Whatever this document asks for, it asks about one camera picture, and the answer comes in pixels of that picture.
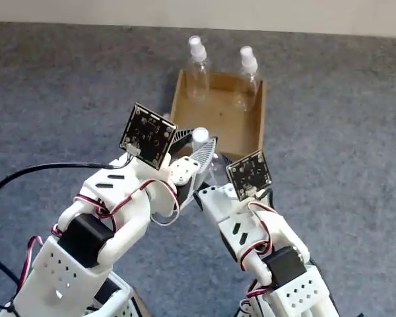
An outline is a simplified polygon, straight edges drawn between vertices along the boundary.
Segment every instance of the white 3d-printed part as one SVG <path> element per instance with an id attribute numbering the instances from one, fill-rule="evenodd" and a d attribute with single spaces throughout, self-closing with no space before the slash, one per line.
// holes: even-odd
<path id="1" fill-rule="evenodd" d="M 268 301 L 276 316 L 296 317 L 328 296 L 329 290 L 317 268 L 308 265 L 307 272 L 272 292 Z"/>

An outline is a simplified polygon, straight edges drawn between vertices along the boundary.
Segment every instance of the gray carpet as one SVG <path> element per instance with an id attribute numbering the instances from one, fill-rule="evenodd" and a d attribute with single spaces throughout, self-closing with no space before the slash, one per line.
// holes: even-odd
<path id="1" fill-rule="evenodd" d="M 396 40 L 273 32 L 0 24 L 0 179 L 43 162 L 108 162 L 135 101 L 167 112 L 190 35 L 268 80 L 275 205 L 324 268 L 341 316 L 396 316 Z M 0 257 L 19 271 L 89 170 L 29 175 L 0 195 Z M 231 316 L 242 273 L 196 206 L 151 225 L 115 270 L 154 316 Z M 0 274 L 0 302 L 13 293 Z"/>

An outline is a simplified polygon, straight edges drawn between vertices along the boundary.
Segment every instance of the ventilation hole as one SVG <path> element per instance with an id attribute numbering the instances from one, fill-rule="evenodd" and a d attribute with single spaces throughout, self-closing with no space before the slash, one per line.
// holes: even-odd
<path id="1" fill-rule="evenodd" d="M 98 183 L 95 184 L 97 188 L 113 188 L 113 184 Z"/>
<path id="2" fill-rule="evenodd" d="M 244 244 L 245 244 L 245 242 L 246 242 L 246 238 L 248 237 L 248 233 L 242 233 L 242 235 L 241 235 L 241 237 L 240 237 L 240 240 L 239 240 L 239 244 L 241 245 L 241 246 L 243 246 Z"/>
<path id="3" fill-rule="evenodd" d="M 237 234 L 239 232 L 239 228 L 240 228 L 240 223 L 236 223 L 232 233 Z"/>
<path id="4" fill-rule="evenodd" d="M 111 180 L 124 180 L 125 177 L 123 175 L 107 175 L 108 178 Z"/>

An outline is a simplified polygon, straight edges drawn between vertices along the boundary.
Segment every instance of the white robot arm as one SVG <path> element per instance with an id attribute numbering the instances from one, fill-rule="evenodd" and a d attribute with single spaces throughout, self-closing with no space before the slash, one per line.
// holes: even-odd
<path id="1" fill-rule="evenodd" d="M 146 130 L 150 133 L 151 125 L 154 134 L 138 135 L 146 139 L 147 146 L 157 147 L 158 141 L 168 139 L 168 131 L 174 132 L 176 127 L 158 126 L 158 115 L 147 112 L 148 117 L 141 117 L 144 111 L 135 105 L 133 112 L 140 116 L 137 124 L 142 125 L 147 118 Z M 124 167 L 101 169 L 84 182 L 53 229 L 58 237 L 45 241 L 28 278 L 9 303 L 15 309 L 2 310 L 0 317 L 141 316 L 132 288 L 112 272 L 113 264 L 145 234 L 151 221 L 168 225 L 176 220 L 208 173 L 216 138 L 190 157 L 171 162 L 173 151 L 166 148 L 163 157 L 147 152 L 144 143 L 134 140 L 138 129 L 129 128 L 133 137 L 124 136 L 122 141 L 131 138 L 144 152 L 124 154 L 110 163 Z M 152 138 L 159 132 L 160 139 Z M 191 139 L 191 131 L 178 134 L 180 143 Z M 147 155 L 156 159 L 148 162 Z M 161 161 L 155 168 L 158 157 Z M 160 223 L 157 214 L 171 220 Z M 111 219 L 112 226 L 103 219 Z"/>
<path id="2" fill-rule="evenodd" d="M 261 169 L 255 167 L 250 174 L 253 172 L 259 174 Z M 243 174 L 238 179 L 245 182 L 247 177 Z M 267 205 L 267 197 L 254 198 L 263 192 L 240 201 L 244 191 L 230 183 L 211 186 L 197 195 L 230 255 L 242 270 L 255 275 L 237 316 L 339 317 L 306 245 Z"/>

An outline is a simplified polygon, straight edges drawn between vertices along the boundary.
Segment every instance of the white wire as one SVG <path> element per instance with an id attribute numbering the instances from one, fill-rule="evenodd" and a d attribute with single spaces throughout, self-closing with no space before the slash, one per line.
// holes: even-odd
<path id="1" fill-rule="evenodd" d="M 248 305 L 248 307 L 250 307 L 251 306 L 251 304 L 249 303 L 249 299 L 242 299 L 240 302 L 239 302 L 239 308 L 240 308 L 240 310 L 242 311 L 242 312 L 248 312 L 248 310 L 246 309 L 246 308 L 244 308 L 244 305 Z"/>
<path id="2" fill-rule="evenodd" d="M 247 208 L 248 208 L 250 211 L 252 211 L 252 212 L 254 212 L 254 210 L 251 208 L 252 205 L 258 206 L 258 207 L 260 207 L 260 208 L 262 208 L 262 209 L 264 209 L 264 210 L 266 210 L 266 211 L 271 211 L 272 213 L 278 213 L 275 209 L 273 209 L 273 208 L 271 208 L 270 206 L 267 206 L 267 205 L 265 205 L 265 204 L 263 204 L 263 203 L 260 203 L 260 202 L 258 202 L 258 201 L 250 201 L 250 202 L 247 204 Z"/>
<path id="3" fill-rule="evenodd" d="M 161 181 L 161 180 L 156 180 L 156 179 L 152 179 L 152 180 L 154 180 L 155 182 L 160 182 L 161 184 L 164 185 L 165 188 L 167 188 L 167 190 L 169 191 L 169 193 L 170 193 L 170 195 L 172 196 L 172 198 L 173 198 L 173 200 L 174 200 L 174 203 L 175 203 L 175 205 L 176 205 L 176 214 L 175 214 L 174 218 L 173 218 L 172 220 L 168 221 L 167 223 L 161 223 L 161 222 L 157 221 L 157 220 L 152 216 L 152 214 L 150 215 L 150 218 L 151 218 L 151 220 L 152 220 L 153 222 L 155 222 L 156 224 L 158 224 L 158 225 L 161 226 L 161 227 L 170 226 L 170 225 L 172 225 L 172 224 L 179 218 L 179 215 L 180 215 L 180 206 L 179 206 L 178 199 L 177 199 L 177 197 L 174 195 L 174 193 L 173 193 L 173 191 L 172 191 L 172 189 L 171 189 L 171 187 L 170 187 L 169 184 L 167 184 L 166 182 L 163 182 L 163 181 Z"/>

